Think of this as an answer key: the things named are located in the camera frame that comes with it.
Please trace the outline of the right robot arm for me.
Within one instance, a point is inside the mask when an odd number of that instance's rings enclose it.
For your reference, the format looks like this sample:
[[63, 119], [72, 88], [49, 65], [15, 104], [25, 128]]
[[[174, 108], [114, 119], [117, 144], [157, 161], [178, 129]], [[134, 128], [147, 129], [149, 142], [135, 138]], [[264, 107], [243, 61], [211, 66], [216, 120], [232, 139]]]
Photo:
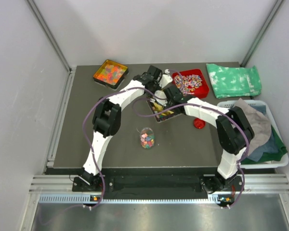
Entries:
[[197, 97], [184, 96], [176, 86], [164, 90], [166, 108], [184, 115], [199, 118], [216, 131], [212, 139], [222, 148], [221, 160], [213, 177], [213, 191], [225, 191], [232, 186], [237, 176], [240, 161], [249, 152], [255, 133], [243, 110], [218, 107]]

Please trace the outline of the clear glass jar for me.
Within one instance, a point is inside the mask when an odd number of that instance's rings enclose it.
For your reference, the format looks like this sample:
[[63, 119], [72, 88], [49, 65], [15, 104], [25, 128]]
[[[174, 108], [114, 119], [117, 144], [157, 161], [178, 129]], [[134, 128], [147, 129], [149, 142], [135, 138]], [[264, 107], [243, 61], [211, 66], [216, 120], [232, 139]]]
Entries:
[[143, 128], [140, 132], [140, 144], [145, 149], [150, 149], [155, 144], [155, 135], [151, 128]]

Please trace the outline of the red round lid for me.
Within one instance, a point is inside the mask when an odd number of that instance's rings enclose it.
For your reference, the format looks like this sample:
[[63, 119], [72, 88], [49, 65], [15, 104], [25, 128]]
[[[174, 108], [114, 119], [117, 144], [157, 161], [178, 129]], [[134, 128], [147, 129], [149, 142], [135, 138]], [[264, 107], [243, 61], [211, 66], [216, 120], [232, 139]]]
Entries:
[[202, 120], [202, 119], [195, 118], [193, 120], [193, 125], [197, 129], [203, 129], [205, 127], [205, 125], [206, 125], [206, 122], [204, 120]]

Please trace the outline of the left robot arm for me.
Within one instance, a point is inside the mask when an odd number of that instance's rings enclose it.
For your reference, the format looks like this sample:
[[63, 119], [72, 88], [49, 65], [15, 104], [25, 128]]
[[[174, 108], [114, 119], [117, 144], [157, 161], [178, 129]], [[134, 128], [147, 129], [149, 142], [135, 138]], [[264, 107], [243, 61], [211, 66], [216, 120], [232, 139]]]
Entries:
[[[121, 126], [123, 109], [146, 93], [154, 97], [156, 91], [162, 90], [169, 83], [171, 83], [169, 70], [162, 71], [151, 65], [146, 72], [136, 75], [126, 87], [102, 97], [93, 106], [82, 124], [82, 131], [90, 147], [80, 175], [85, 188], [94, 191], [99, 187], [99, 179], [103, 179], [101, 173], [103, 157], [110, 140]], [[88, 138], [85, 129], [86, 121], [91, 113], [94, 113], [92, 141]]]

